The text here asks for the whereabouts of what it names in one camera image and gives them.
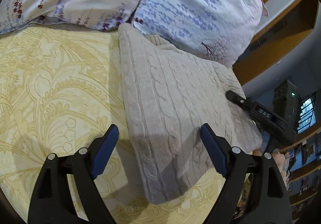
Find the person's right hand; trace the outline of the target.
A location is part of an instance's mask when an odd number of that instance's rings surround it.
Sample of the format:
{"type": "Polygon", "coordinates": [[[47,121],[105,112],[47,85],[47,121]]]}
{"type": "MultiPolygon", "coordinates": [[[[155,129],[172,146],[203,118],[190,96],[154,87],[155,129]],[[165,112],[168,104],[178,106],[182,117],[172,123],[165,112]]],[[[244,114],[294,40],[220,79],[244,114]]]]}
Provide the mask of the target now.
{"type": "MultiPolygon", "coordinates": [[[[265,158],[265,154],[263,154],[261,152],[261,150],[258,150],[258,149],[252,151],[251,155],[253,157],[260,157],[260,158],[264,157],[265,158]]],[[[272,173],[269,173],[269,175],[273,174],[275,176],[275,178],[282,179],[282,182],[286,186],[288,184],[289,177],[286,173],[286,169],[284,166],[285,161],[286,161],[284,154],[281,154],[278,151],[278,149],[276,149],[274,152],[268,153],[267,155],[270,155],[271,158],[269,159],[269,162],[272,162],[272,164],[273,164],[273,167],[269,169],[269,170],[271,170],[272,173]]],[[[260,167],[259,166],[257,166],[257,167],[260,168],[260,171],[263,172],[264,167],[262,165],[260,165],[260,167]]]]}

